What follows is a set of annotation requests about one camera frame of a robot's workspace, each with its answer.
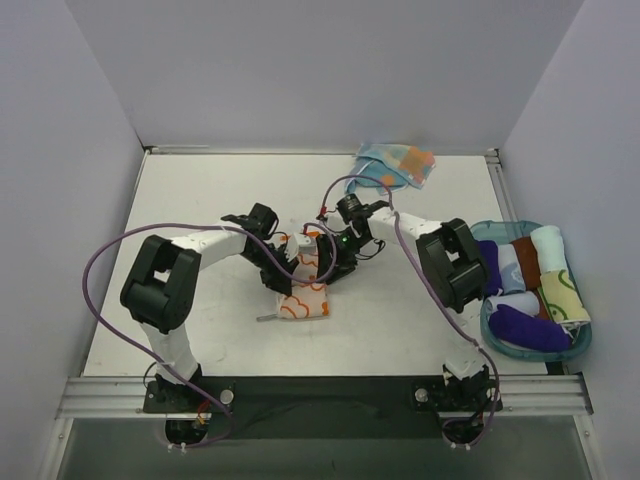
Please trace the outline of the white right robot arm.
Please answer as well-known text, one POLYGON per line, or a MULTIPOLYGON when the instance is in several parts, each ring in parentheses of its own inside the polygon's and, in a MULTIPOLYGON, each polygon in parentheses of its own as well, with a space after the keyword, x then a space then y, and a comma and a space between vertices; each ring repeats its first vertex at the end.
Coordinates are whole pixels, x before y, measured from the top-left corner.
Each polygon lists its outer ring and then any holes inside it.
POLYGON ((443 364, 445 401, 463 410, 490 397, 495 392, 492 364, 461 317, 467 304, 483 297, 489 280, 468 225, 459 218, 437 222, 403 214, 389 201, 363 204, 354 194, 341 199, 336 210, 318 217, 323 225, 334 219, 344 224, 340 231, 317 237, 318 275, 334 283, 355 271, 365 246, 399 246, 455 331, 443 364))

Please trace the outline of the orange flower pattern towel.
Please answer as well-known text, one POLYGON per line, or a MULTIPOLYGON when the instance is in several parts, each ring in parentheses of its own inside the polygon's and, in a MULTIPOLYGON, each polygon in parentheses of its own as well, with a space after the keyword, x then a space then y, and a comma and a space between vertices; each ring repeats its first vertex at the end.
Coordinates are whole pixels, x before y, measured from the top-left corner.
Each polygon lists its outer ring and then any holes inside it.
MULTIPOLYGON (((315 280, 318 276, 318 248, 316 239, 319 231, 308 232, 312 239, 310 246, 300 247, 296 259, 298 265, 293 275, 296 278, 315 280)), ((330 315, 327 286, 324 283, 292 283, 292 294, 276 294, 276 317, 282 320, 308 320, 330 315)))

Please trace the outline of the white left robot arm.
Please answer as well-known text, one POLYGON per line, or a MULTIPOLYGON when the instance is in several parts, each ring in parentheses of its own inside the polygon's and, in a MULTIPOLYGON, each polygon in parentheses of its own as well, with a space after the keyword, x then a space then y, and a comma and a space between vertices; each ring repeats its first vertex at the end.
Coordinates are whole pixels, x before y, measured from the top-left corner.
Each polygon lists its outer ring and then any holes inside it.
POLYGON ((151 235, 142 243, 120 302, 161 358, 155 374, 157 392, 177 410, 191 411, 202 399, 202 369, 185 327, 200 271, 240 255, 260 270, 267 288, 281 294, 292 291, 290 276, 299 261, 285 244, 270 243, 277 223, 271 208, 256 203, 247 215, 223 216, 214 230, 173 239, 151 235))

